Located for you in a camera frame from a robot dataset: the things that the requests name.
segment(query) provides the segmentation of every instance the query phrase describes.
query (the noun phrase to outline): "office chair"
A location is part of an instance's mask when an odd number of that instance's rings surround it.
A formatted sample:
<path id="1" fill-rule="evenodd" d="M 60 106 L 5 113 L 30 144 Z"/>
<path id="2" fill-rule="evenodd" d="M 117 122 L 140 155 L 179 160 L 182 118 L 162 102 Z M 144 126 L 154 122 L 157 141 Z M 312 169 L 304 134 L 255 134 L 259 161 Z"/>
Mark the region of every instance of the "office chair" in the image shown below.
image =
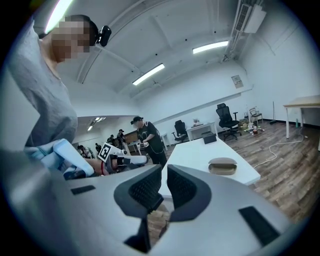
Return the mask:
<path id="1" fill-rule="evenodd" d="M 176 130 L 176 135 L 177 135 L 176 137 L 175 132 L 172 132 L 174 136 L 174 140 L 177 142 L 183 143 L 184 140 L 188 138 L 185 123 L 182 122 L 181 120 L 178 120 L 175 122 L 174 128 Z"/>
<path id="2" fill-rule="evenodd" d="M 233 128 L 234 126 L 239 124 L 239 121 L 237 121 L 238 112 L 234 112 L 235 120 L 232 120 L 229 107 L 226 106 L 226 104 L 221 103 L 217 105 L 216 113 L 219 115 L 220 118 L 219 126 L 222 128 L 229 128 L 229 130 L 227 130 L 223 134 L 223 141 L 225 141 L 226 138 L 229 136 L 233 136 L 237 140 L 238 138 L 235 134 L 240 134 L 240 136 L 242 136 L 242 134 L 238 131 L 238 127 Z"/>

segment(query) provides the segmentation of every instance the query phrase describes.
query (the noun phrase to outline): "wooden floor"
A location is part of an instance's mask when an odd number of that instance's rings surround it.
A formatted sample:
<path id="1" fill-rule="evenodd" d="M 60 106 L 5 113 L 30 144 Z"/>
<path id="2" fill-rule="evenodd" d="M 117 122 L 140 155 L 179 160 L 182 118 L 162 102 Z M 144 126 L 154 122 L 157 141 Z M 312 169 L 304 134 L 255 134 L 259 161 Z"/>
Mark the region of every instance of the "wooden floor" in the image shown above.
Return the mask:
<path id="1" fill-rule="evenodd" d="M 269 146 L 276 143 L 294 142 L 302 139 L 301 128 L 290 125 L 290 138 L 286 139 L 286 124 L 270 125 L 264 122 L 265 129 L 257 135 L 242 132 L 235 140 L 227 138 L 227 143 L 253 167 L 275 156 Z M 277 158 L 257 166 L 261 179 L 249 187 L 277 206 L 293 222 L 310 215 L 320 194 L 320 152 L 318 143 L 320 130 L 304 127 L 303 141 L 271 147 Z M 175 146 L 166 151 L 169 159 Z M 159 234 L 170 214 L 161 205 L 148 216 L 151 244 L 159 239 Z"/>

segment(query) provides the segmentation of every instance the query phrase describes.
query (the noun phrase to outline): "cable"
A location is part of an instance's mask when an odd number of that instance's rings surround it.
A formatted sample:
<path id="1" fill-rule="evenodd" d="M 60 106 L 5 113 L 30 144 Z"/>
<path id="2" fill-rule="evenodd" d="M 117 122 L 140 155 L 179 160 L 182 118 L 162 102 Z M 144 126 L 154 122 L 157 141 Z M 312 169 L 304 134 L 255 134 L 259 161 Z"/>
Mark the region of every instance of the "cable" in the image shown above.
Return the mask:
<path id="1" fill-rule="evenodd" d="M 272 159 L 270 159 L 270 160 L 264 161 L 264 162 L 262 162 L 262 163 L 258 163 L 258 164 L 257 164 L 255 167 L 253 167 L 253 168 L 256 168 L 257 166 L 263 165 L 263 164 L 265 164 L 265 163 L 267 163 L 267 162 L 270 162 L 270 161 L 272 161 L 272 160 L 275 160 L 275 159 L 277 158 L 277 155 L 271 151 L 271 147 L 276 146 L 276 145 L 293 144 L 293 143 L 300 143 L 300 142 L 302 142 L 302 141 L 304 140 L 304 136 L 301 134 L 301 132 L 302 132 L 302 127 L 301 127 L 300 133 L 299 133 L 299 135 L 302 136 L 302 139 L 301 139 L 301 140 L 292 141 L 292 142 L 284 142 L 284 143 L 276 143 L 276 144 L 273 144 L 273 145 L 269 146 L 269 151 L 270 151 L 271 154 L 273 154 L 273 155 L 275 156 L 275 158 L 272 158 Z"/>

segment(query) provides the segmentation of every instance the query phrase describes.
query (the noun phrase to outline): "desk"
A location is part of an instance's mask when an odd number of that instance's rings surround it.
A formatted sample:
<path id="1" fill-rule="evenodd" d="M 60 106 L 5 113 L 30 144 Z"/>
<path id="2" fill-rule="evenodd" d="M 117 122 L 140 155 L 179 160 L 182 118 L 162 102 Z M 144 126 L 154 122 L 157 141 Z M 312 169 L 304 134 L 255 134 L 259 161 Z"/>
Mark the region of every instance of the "desk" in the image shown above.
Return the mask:
<path id="1" fill-rule="evenodd" d="M 168 145 L 170 146 L 170 143 L 169 143 L 169 140 L 168 140 L 168 136 L 167 136 L 167 133 L 163 133 L 162 135 L 160 135 L 162 141 L 163 141 L 163 144 L 164 144 L 164 147 L 165 147 L 165 150 L 168 151 L 168 148 L 167 148 L 167 142 L 168 142 Z"/>
<path id="2" fill-rule="evenodd" d="M 208 122 L 208 123 L 204 123 L 202 125 L 198 125 L 196 127 L 191 127 L 191 128 L 186 129 L 186 133 L 188 134 L 189 141 L 192 141 L 194 139 L 192 132 L 199 130 L 199 129 L 202 129 L 204 127 L 210 127 L 211 132 L 214 133 L 218 137 L 216 123 L 215 122 Z"/>
<path id="3" fill-rule="evenodd" d="M 286 111 L 286 138 L 289 139 L 289 108 L 299 108 L 300 109 L 300 126 L 304 126 L 304 115 L 302 109 L 304 108 L 320 108 L 320 95 L 299 97 L 289 102 L 287 105 L 283 105 Z"/>
<path id="4" fill-rule="evenodd" d="M 140 151 L 140 148 L 138 148 L 138 146 L 137 146 L 138 144 L 139 144 L 139 141 L 131 142 L 131 143 L 128 144 L 128 148 L 129 148 L 130 146 L 133 146 L 134 152 L 137 152 L 137 151 L 136 151 L 136 148 L 137 148 L 138 151 L 139 151 L 140 156 L 142 156 L 141 151 Z"/>
<path id="5" fill-rule="evenodd" d="M 213 158 L 232 158 L 237 162 L 236 172 L 225 177 L 238 181 L 247 186 L 260 180 L 260 174 L 244 160 L 237 152 L 216 138 L 215 142 L 205 144 L 202 138 L 177 144 L 162 170 L 161 188 L 159 193 L 165 198 L 171 198 L 167 186 L 167 166 L 179 165 L 209 173 L 209 161 Z"/>

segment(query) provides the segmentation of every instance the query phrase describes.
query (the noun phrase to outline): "black pants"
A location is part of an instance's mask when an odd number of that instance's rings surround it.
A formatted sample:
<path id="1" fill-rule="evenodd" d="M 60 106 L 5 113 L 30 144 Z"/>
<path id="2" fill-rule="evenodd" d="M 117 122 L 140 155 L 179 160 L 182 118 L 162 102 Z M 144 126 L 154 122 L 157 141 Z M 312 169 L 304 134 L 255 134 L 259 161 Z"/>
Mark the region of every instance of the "black pants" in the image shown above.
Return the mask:
<path id="1" fill-rule="evenodd" d="M 162 153 L 158 153 L 158 154 L 153 152 L 152 150 L 148 150 L 147 153 L 151 157 L 153 164 L 155 165 L 160 164 L 162 168 L 165 167 L 167 163 L 167 157 L 164 150 L 162 151 Z"/>

